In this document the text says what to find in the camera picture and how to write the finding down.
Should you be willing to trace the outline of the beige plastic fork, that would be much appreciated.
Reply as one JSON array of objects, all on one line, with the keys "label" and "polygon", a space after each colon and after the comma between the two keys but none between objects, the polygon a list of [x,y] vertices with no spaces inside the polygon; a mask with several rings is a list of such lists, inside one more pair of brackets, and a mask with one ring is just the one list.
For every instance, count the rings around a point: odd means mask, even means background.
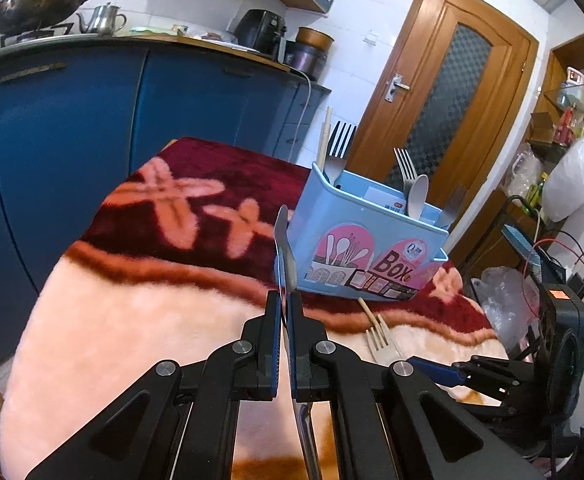
[{"label": "beige plastic fork", "polygon": [[372,358],[377,364],[389,366],[405,359],[392,331],[379,314],[377,320],[365,331],[365,339]]}]

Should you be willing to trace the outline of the steel table knife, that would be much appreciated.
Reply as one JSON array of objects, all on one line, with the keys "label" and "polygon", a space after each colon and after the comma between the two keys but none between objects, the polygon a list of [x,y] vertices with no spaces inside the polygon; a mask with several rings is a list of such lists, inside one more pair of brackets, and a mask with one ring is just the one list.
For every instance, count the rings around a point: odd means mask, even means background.
[{"label": "steel table knife", "polygon": [[289,208],[282,205],[275,218],[273,239],[275,240],[275,276],[279,286],[281,298],[281,318],[284,330],[284,342],[287,353],[287,362],[290,369],[291,397],[298,431],[301,450],[309,479],[321,479],[319,455],[313,433],[313,421],[311,420],[311,402],[298,400],[299,379],[301,370],[297,364],[296,339],[294,334],[294,312],[296,307],[301,307],[301,296],[296,290],[297,272],[293,252],[287,239],[287,222],[289,221]]}]

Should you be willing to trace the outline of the grey spoon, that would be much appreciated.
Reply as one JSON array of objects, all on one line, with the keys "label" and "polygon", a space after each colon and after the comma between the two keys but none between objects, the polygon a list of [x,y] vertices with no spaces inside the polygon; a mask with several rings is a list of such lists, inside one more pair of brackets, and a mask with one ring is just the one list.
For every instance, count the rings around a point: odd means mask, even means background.
[{"label": "grey spoon", "polygon": [[407,214],[410,218],[419,220],[429,192],[429,177],[419,174],[411,185],[407,197]]}]

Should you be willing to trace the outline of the bamboo chopstick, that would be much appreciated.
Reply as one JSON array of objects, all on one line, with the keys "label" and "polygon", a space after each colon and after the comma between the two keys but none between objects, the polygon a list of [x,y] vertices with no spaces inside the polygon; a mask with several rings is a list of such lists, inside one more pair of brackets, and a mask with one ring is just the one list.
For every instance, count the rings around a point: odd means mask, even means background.
[{"label": "bamboo chopstick", "polygon": [[331,119],[333,108],[329,106],[325,111],[324,122],[321,129],[319,150],[317,151],[316,164],[320,170],[323,170],[325,159],[327,158],[328,143],[331,134]]},{"label": "bamboo chopstick", "polygon": [[358,301],[358,304],[360,304],[360,307],[363,310],[363,312],[365,312],[365,315],[367,316],[367,318],[369,318],[371,325],[379,332],[381,330],[379,320],[374,315],[372,310],[369,308],[369,306],[367,305],[365,300],[363,300],[361,297],[359,297],[357,299],[357,301]]}]

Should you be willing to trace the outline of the steel fork ornate handle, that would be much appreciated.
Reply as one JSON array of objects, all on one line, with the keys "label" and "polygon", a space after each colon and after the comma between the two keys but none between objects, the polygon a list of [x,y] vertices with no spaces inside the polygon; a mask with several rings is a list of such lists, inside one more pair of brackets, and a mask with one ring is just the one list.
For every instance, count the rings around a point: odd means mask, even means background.
[{"label": "steel fork ornate handle", "polygon": [[323,174],[332,184],[343,172],[351,143],[357,132],[357,126],[350,122],[339,120],[334,126],[328,146],[323,167]]}]

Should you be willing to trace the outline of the steel fork plain handle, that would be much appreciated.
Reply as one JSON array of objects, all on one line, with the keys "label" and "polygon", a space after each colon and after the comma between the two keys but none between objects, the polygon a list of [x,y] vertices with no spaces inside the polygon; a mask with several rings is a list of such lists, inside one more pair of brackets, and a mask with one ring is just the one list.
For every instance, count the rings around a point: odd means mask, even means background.
[{"label": "steel fork plain handle", "polygon": [[448,230],[452,223],[456,221],[456,217],[458,217],[466,192],[467,189],[464,188],[463,185],[458,185],[454,189],[435,223],[437,228]]}]

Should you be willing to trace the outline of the blue lower kitchen cabinets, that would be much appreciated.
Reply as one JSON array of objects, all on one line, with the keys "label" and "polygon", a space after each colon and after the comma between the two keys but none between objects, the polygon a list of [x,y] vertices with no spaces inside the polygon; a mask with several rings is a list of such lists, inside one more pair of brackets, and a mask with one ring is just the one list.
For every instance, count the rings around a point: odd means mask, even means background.
[{"label": "blue lower kitchen cabinets", "polygon": [[59,37],[0,50],[0,363],[106,194],[170,140],[293,160],[327,95],[212,48]]}]

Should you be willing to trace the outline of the clear plastic bag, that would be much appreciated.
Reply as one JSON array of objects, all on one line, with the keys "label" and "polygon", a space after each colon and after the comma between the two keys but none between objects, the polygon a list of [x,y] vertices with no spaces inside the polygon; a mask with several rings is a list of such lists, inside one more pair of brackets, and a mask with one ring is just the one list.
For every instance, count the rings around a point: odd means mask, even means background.
[{"label": "clear plastic bag", "polygon": [[530,276],[507,266],[493,266],[473,278],[478,304],[503,347],[513,352],[529,326],[538,323],[539,292]]}]

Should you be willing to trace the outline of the red pink floral blanket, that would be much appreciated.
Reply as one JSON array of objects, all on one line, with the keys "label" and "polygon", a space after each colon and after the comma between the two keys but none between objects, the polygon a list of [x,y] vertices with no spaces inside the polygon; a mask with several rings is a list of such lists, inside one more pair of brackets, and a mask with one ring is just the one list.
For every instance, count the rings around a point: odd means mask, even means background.
[{"label": "red pink floral blanket", "polygon": [[[106,197],[51,271],[16,349],[0,415],[0,469],[27,474],[151,365],[202,361],[261,315],[275,288],[273,224],[309,170],[183,138]],[[506,359],[445,263],[403,302],[367,301],[404,356]],[[241,404],[232,479],[307,479],[289,380]]]}]

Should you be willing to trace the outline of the light blue chopsticks box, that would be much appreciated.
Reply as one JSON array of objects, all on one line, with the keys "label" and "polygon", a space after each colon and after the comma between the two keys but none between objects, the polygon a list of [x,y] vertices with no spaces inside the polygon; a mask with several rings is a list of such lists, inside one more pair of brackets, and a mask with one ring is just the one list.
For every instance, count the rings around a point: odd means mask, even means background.
[{"label": "light blue chopsticks box", "polygon": [[421,218],[363,198],[372,188],[399,192],[343,171],[334,184],[311,166],[287,222],[297,272],[296,289],[370,301],[413,298],[445,263],[448,231],[435,223],[441,210],[426,204]]}]

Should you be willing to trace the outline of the white plastic bag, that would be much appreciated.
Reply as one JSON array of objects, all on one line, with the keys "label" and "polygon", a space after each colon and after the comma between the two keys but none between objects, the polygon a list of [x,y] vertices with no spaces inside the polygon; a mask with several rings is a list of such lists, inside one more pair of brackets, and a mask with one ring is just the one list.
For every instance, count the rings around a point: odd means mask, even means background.
[{"label": "white plastic bag", "polygon": [[552,222],[565,220],[584,204],[584,138],[572,144],[549,174],[541,203]]}]

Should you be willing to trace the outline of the wooden door with glass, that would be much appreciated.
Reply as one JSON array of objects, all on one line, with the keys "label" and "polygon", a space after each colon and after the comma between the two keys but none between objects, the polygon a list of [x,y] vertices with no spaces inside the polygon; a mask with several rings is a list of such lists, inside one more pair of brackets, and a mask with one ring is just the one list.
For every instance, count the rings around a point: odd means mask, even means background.
[{"label": "wooden door with glass", "polygon": [[[473,202],[508,139],[530,83],[538,41],[482,0],[413,0],[361,119],[346,168],[397,184],[394,148],[429,177],[429,203],[458,185]],[[399,74],[409,92],[384,100]]]}]

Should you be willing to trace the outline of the black air fryer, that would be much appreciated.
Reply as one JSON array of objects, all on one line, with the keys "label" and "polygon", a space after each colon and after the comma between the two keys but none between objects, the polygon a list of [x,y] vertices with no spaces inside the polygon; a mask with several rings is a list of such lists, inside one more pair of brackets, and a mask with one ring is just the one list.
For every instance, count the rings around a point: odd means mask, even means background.
[{"label": "black air fryer", "polygon": [[240,46],[277,60],[285,32],[286,24],[281,15],[265,9],[249,9],[235,26],[233,34]]}]

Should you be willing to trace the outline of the small steel kettle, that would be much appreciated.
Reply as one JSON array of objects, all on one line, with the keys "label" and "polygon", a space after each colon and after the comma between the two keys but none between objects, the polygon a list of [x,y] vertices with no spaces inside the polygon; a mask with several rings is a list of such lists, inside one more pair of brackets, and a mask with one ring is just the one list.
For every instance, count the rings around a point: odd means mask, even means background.
[{"label": "small steel kettle", "polygon": [[101,37],[112,37],[127,24],[127,16],[121,13],[119,6],[112,3],[97,6],[88,21],[77,13],[78,29],[82,34],[96,34]]}]

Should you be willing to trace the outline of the black wok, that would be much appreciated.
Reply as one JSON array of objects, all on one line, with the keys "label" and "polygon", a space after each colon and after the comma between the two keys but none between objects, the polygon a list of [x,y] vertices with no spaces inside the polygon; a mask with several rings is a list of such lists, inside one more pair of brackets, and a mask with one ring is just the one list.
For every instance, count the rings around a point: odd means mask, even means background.
[{"label": "black wok", "polygon": [[0,36],[16,36],[63,22],[86,1],[1,0]]}]

